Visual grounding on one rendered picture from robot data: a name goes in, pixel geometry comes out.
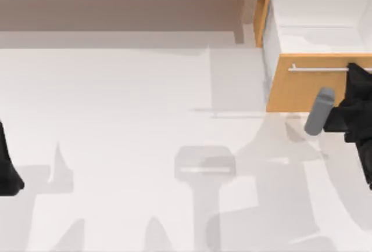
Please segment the long metal drawer handle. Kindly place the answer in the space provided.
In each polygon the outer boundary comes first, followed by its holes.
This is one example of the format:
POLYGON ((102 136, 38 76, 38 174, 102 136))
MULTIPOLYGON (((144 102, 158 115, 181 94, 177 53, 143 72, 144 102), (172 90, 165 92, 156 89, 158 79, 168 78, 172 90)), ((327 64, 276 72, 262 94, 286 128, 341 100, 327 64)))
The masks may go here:
POLYGON ((347 72, 347 67, 297 67, 295 63, 288 69, 290 72, 347 72))

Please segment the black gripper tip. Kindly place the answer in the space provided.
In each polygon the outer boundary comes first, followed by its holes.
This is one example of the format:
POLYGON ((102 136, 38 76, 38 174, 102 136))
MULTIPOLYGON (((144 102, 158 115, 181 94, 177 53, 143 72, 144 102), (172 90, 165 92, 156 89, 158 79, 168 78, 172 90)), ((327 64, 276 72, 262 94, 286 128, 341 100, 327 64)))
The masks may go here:
POLYGON ((3 124, 0 121, 0 197, 15 196, 25 187, 9 155, 3 124))

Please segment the white drawer box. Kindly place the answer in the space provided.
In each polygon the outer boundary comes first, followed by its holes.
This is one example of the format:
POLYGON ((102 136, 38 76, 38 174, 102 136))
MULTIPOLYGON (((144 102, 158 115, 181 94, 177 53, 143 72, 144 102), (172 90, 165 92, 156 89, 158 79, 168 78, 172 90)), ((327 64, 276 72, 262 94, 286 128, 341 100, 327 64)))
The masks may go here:
POLYGON ((262 48, 269 94, 282 53, 372 53, 372 0, 270 0, 262 48))

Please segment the pale wooden drawer front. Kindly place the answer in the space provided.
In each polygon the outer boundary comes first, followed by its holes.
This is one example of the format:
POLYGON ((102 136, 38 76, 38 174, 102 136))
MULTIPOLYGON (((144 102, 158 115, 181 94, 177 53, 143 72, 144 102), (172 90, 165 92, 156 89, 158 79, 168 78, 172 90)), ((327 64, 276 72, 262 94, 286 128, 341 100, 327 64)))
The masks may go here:
POLYGON ((372 53, 308 53, 279 55, 271 83, 267 112, 309 112, 314 99, 323 87, 335 92, 335 103, 344 98, 346 72, 290 72, 297 67, 347 67, 356 63, 372 71, 372 53))

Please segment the brown wooden open shelf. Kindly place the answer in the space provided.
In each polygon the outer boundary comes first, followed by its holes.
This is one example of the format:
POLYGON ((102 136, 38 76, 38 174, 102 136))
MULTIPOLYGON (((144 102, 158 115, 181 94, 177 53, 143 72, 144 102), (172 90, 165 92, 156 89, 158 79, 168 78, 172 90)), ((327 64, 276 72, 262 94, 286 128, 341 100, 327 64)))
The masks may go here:
POLYGON ((0 31, 231 32, 237 43, 256 0, 0 0, 0 31))

